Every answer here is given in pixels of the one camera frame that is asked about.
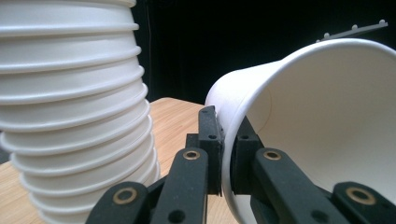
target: metal ring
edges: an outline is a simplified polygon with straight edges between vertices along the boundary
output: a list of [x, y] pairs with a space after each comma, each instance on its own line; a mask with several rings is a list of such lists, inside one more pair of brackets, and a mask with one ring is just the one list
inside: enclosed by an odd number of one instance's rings
[[[364, 194], [366, 198], [359, 197], [355, 194], [355, 192]], [[373, 205], [376, 203], [375, 196], [366, 189], [350, 187], [346, 189], [346, 195], [357, 203], [362, 203], [366, 205]]]
[[271, 161], [279, 161], [282, 156], [275, 151], [265, 151], [263, 156]]
[[[129, 196], [126, 199], [120, 198], [120, 195], [124, 192], [130, 192], [131, 196]], [[113, 202], [116, 204], [126, 204], [132, 202], [137, 196], [137, 191], [134, 188], [125, 188], [125, 189], [119, 189], [113, 196]]]
[[199, 152], [197, 152], [197, 151], [190, 150], [190, 151], [186, 151], [185, 153], [183, 153], [183, 157], [186, 160], [194, 161], [194, 160], [200, 158], [201, 154]]

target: table surface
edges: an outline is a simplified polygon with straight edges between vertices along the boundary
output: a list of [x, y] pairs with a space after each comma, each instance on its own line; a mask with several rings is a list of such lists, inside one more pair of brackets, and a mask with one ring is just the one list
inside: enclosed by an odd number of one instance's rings
[[[187, 133], [198, 133], [198, 105], [173, 98], [151, 104], [155, 147], [161, 175], [167, 175], [175, 154], [184, 148]], [[0, 223], [44, 223], [19, 183], [19, 173], [10, 162], [0, 165]], [[207, 223], [237, 223], [223, 197], [208, 196]]]

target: wooden table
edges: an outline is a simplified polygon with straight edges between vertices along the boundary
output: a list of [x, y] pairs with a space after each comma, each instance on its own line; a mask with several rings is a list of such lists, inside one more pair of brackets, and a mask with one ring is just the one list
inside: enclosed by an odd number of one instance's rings
[[[155, 147], [162, 176], [167, 175], [175, 154], [185, 146], [187, 133], [198, 133], [198, 110], [185, 101], [162, 98], [151, 103]], [[16, 171], [9, 162], [0, 165], [0, 224], [44, 223], [27, 198]], [[208, 196], [207, 223], [237, 223], [224, 198]]]

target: black curtain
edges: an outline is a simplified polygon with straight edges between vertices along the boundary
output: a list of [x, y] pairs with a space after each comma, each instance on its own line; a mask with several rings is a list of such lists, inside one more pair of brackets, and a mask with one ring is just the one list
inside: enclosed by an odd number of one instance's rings
[[268, 2], [259, 0], [137, 1], [135, 33], [142, 48], [148, 99], [174, 97], [199, 104], [221, 76], [280, 60], [337, 34], [385, 20], [389, 26], [357, 36], [396, 49], [393, 1]]

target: stacked white cup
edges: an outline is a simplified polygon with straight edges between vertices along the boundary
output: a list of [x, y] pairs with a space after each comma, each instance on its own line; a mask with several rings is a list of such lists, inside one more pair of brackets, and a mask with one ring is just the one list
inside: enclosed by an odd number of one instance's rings
[[0, 2], [0, 143], [48, 223], [160, 170], [133, 0]]

